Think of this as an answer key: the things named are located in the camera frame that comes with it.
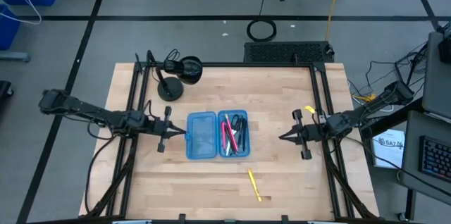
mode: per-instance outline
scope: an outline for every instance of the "blue pencil case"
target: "blue pencil case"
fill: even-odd
[[[226,114],[233,129],[241,129],[238,127],[239,119],[247,121],[245,128],[234,134],[238,147],[236,154],[233,153],[232,146],[229,155],[224,149],[221,122],[226,121]],[[191,160],[215,158],[217,154],[223,158],[240,158],[250,154],[249,119],[246,111],[220,111],[217,116],[212,111],[191,113],[188,115],[186,128],[186,156]]]

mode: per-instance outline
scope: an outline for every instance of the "black lamp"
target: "black lamp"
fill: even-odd
[[[158,84],[158,95],[164,101],[175,101],[182,96],[182,82],[188,85],[196,84],[202,76],[202,62],[195,56],[187,56],[180,61],[166,59],[163,63],[157,63],[153,56],[151,61],[155,62],[155,71],[160,83]],[[163,78],[161,70],[177,77]]]

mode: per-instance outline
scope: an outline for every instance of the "yellow object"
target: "yellow object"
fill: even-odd
[[[369,101],[373,101],[373,100],[376,98],[376,94],[371,94],[371,95],[366,96],[366,97],[361,97],[361,96],[358,96],[358,95],[353,95],[353,97],[355,97],[355,98],[357,98],[357,99],[360,99],[360,100],[362,100],[362,101],[365,101],[365,102],[369,102]]]
[[[310,107],[310,106],[305,106],[304,107],[306,110],[310,111],[310,113],[315,114],[315,109]]]
[[[333,1],[332,1],[332,5],[330,6],[329,19],[327,20],[326,41],[329,40],[329,35],[330,35],[330,20],[332,19],[333,9],[335,8],[335,2],[336,2],[336,1],[337,1],[337,0],[333,0]]]
[[[252,174],[252,170],[248,169],[247,172],[249,173],[249,178],[251,179],[252,186],[254,186],[254,191],[257,196],[257,199],[259,200],[259,202],[261,202],[261,197],[259,194],[259,190],[257,190],[257,185],[255,184],[254,175]]]

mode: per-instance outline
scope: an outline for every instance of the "wooden table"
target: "wooden table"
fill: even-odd
[[[327,64],[326,68],[335,112],[352,109],[343,64]],[[132,69],[132,63],[116,64],[107,109],[125,110]],[[322,94],[319,74],[317,79]],[[246,110],[252,152],[247,158],[190,161],[182,135],[167,141],[164,154],[156,151],[159,137],[140,135],[127,218],[177,219],[185,213],[188,220],[280,220],[281,215],[288,215],[290,220],[333,220],[321,145],[310,142],[313,159],[305,161],[301,159],[301,146],[278,138],[294,125],[291,112],[296,108],[303,110],[304,124],[313,123],[304,110],[307,105],[315,106],[308,68],[204,68],[201,80],[193,86],[185,85],[182,97],[171,103],[159,98],[157,84],[149,78],[146,100],[152,100],[152,113],[163,117],[164,107],[170,105],[171,120],[181,128],[186,128],[191,112]],[[99,134],[109,136],[106,130]],[[359,139],[357,130],[350,137]],[[104,143],[99,140],[96,150]],[[111,183],[118,143],[115,139],[94,164],[88,195],[91,208]],[[362,146],[346,139],[341,146],[351,188],[378,215]],[[262,202],[255,197],[248,168],[254,171]],[[339,185],[337,191],[345,216]]]

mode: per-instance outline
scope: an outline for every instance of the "computer keyboard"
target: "computer keyboard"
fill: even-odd
[[[420,137],[419,170],[451,182],[451,144],[427,136]]]

